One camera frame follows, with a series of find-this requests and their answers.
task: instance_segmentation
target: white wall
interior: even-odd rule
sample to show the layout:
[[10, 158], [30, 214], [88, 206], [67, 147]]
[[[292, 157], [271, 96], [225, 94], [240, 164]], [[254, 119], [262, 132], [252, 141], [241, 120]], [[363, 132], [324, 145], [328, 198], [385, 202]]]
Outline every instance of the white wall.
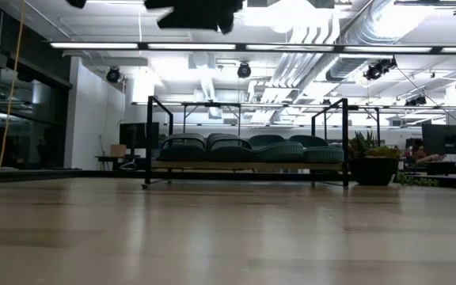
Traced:
[[82, 64], [71, 59], [64, 166], [99, 169], [95, 156], [110, 154], [119, 143], [119, 122], [124, 117], [125, 96]]

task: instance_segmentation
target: spotlight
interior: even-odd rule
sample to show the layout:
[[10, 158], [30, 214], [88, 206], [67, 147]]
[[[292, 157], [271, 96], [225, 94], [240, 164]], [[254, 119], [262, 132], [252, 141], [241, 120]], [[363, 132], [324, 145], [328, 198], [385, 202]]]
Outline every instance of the spotlight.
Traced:
[[417, 105], [426, 105], [427, 104], [427, 99], [425, 99], [425, 96], [419, 96], [418, 98], [415, 99]]
[[111, 66], [107, 73], [107, 81], [110, 83], [119, 83], [123, 81], [124, 75], [120, 73], [118, 66]]
[[86, 5], [87, 0], [66, 0], [68, 4], [75, 8], [82, 9]]
[[367, 78], [367, 80], [376, 80], [394, 67], [397, 67], [395, 57], [392, 59], [380, 59], [377, 63], [369, 65], [369, 68], [363, 73], [363, 76]]
[[238, 67], [237, 75], [239, 78], [248, 78], [251, 76], [251, 67], [248, 63], [241, 63]]
[[406, 101], [406, 102], [404, 103], [404, 106], [417, 106], [417, 105], [418, 105], [418, 104], [417, 104], [417, 102], [416, 102], [416, 99], [411, 99], [411, 100]]

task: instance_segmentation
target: plant pot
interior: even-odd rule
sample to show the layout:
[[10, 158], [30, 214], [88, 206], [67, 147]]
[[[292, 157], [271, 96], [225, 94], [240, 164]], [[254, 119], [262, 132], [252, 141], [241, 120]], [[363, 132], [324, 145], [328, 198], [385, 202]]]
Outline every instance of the plant pot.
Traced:
[[360, 185], [388, 185], [398, 166], [399, 161], [395, 158], [355, 158], [349, 161], [351, 174]]

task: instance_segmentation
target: yellow cord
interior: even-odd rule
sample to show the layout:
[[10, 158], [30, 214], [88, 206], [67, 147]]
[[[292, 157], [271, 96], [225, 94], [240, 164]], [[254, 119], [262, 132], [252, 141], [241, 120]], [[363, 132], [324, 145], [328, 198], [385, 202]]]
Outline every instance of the yellow cord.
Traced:
[[9, 90], [9, 102], [8, 102], [8, 110], [6, 112], [5, 134], [3, 135], [3, 144], [2, 144], [1, 155], [0, 155], [0, 169], [1, 169], [1, 166], [3, 163], [3, 158], [5, 156], [6, 136], [8, 135], [8, 126], [10, 124], [10, 111], [12, 111], [13, 91], [15, 90], [15, 81], [17, 80], [17, 64], [19, 63], [19, 54], [21, 53], [21, 38], [22, 38], [22, 30], [24, 28], [24, 8], [25, 8], [25, 0], [21, 0], [21, 25], [19, 28], [19, 37], [17, 38], [17, 51], [15, 52], [15, 64], [13, 65], [12, 87]]

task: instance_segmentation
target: computer monitor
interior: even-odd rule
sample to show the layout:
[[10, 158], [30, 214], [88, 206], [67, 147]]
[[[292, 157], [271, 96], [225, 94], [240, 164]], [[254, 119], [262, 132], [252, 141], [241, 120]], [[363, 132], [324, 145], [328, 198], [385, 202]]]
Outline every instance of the computer monitor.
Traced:
[[456, 125], [421, 126], [427, 154], [456, 154]]
[[[146, 148], [146, 123], [122, 123], [119, 129], [119, 143], [131, 148], [131, 140], [135, 132], [135, 149]], [[152, 123], [151, 147], [158, 148], [159, 123]]]

